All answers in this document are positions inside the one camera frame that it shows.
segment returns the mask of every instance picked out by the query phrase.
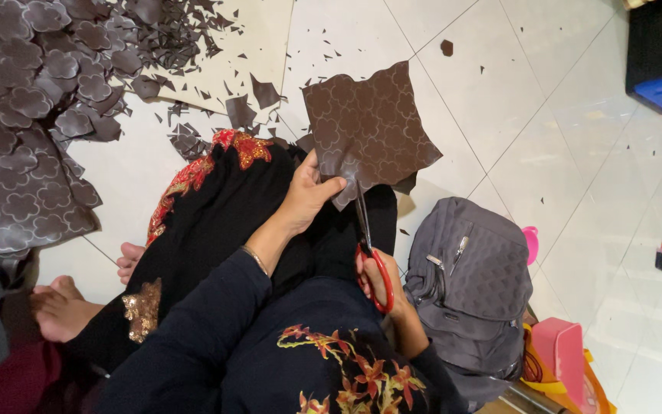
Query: scissor blade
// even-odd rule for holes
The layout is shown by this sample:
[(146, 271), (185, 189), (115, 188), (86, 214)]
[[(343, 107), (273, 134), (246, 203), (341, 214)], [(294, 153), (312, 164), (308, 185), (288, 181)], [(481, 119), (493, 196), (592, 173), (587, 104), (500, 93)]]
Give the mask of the scissor blade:
[(362, 186), (357, 181), (357, 216), (359, 217), (359, 226), (362, 229), (366, 248), (372, 250), (372, 236), (369, 232), (369, 217), (367, 216), (367, 204), (362, 194)]

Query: hand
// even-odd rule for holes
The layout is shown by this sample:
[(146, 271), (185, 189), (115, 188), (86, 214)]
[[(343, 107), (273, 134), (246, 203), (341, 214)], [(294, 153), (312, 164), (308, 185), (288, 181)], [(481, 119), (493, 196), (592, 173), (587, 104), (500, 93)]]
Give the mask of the hand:
[[(392, 306), (392, 311), (390, 316), (393, 319), (399, 319), (400, 317), (406, 317), (409, 315), (410, 303), (408, 303), (408, 298), (405, 296), (405, 291), (402, 290), (402, 282), (400, 282), (400, 272), (397, 269), (397, 262), (392, 256), (384, 254), (381, 250), (372, 248), (374, 251), (380, 254), (382, 263), (385, 264), (387, 268), (387, 273), (390, 275), (390, 282), (392, 282), (392, 290), (394, 294), (395, 303)], [(377, 262), (373, 258), (367, 258), (362, 262), (362, 256), (357, 256), (357, 273), (360, 274), (360, 279), (362, 280), (362, 290), (364, 294), (367, 295), (367, 298), (372, 298), (372, 290), (374, 290), (374, 296), (380, 305), (385, 306), (387, 304), (387, 290), (385, 289), (385, 282), (382, 280), (382, 274), (380, 269), (377, 267)]]
[(310, 226), (326, 200), (346, 187), (346, 180), (334, 177), (321, 184), (316, 150), (312, 150), (293, 175), (288, 194), (275, 212), (274, 219), (290, 230), (291, 236)]

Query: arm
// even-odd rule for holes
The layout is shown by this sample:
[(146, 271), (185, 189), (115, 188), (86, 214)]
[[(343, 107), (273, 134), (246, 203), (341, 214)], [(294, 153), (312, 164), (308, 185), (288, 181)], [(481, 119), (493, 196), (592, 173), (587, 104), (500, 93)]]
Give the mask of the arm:
[[(422, 373), (438, 390), (440, 400), (434, 401), (434, 403), (440, 404), (440, 406), (432, 409), (431, 412), (467, 412), (466, 401), (451, 381), (443, 361), (436, 354), (433, 344), (428, 341), (428, 336), (423, 329), (418, 312), (408, 302), (408, 298), (402, 290), (395, 259), (378, 249), (376, 251), (385, 263), (395, 293), (395, 304), (392, 306), (390, 318), (395, 328), (397, 351), (407, 358), (416, 370)], [(362, 262), (361, 257), (358, 257), (357, 272), (362, 275), (363, 290), (367, 297), (372, 296), (372, 288), (374, 288), (374, 296), (382, 306), (385, 306), (387, 303), (385, 284), (374, 259), (366, 259)]]
[(270, 289), (257, 262), (234, 253), (116, 369), (97, 412), (211, 411), (223, 364)]
[(343, 178), (319, 184), (315, 152), (296, 170), (280, 208), (219, 265), (107, 382), (97, 412), (218, 411), (224, 364), (271, 289), (283, 249), (304, 231)]

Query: yellow bag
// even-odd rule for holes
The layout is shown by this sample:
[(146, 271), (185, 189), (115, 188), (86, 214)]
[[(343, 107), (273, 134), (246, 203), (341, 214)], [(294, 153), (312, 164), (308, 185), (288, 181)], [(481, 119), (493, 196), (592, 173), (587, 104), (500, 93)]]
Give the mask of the yellow bag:
[(616, 414), (617, 407), (607, 400), (602, 385), (589, 366), (593, 361), (592, 354), (588, 349), (584, 349), (584, 401), (577, 404), (566, 394), (564, 383), (558, 381), (538, 356), (532, 343), (532, 329), (528, 324), (523, 324), (525, 328), (525, 363), (523, 381), (533, 390), (541, 391), (551, 400), (563, 405), (574, 413), (581, 414)]

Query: gray backpack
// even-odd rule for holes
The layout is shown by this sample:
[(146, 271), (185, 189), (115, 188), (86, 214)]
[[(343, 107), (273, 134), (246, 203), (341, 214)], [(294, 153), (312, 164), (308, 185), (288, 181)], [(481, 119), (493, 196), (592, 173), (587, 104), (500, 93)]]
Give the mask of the gray backpack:
[(520, 378), (527, 260), (517, 225), (459, 197), (439, 200), (413, 240), (405, 293), (471, 412)]

